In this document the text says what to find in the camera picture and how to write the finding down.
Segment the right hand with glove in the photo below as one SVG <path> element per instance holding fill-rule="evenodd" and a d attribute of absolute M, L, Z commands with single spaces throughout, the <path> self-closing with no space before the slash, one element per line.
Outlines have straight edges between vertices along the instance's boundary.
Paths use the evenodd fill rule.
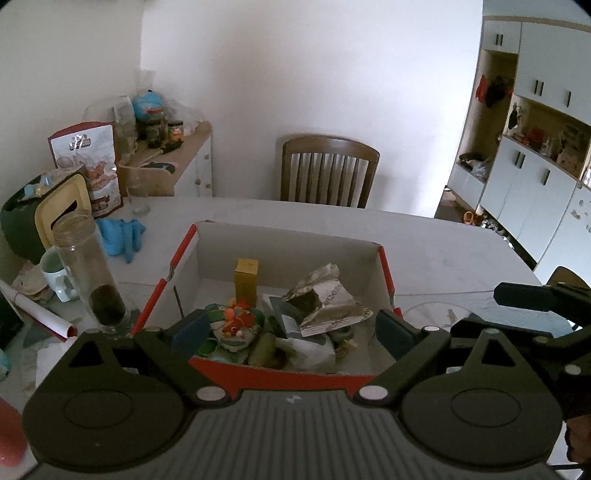
<path fill-rule="evenodd" d="M 567 458 L 578 464 L 589 463 L 591 459 L 591 415 L 569 419 L 566 425 Z"/>

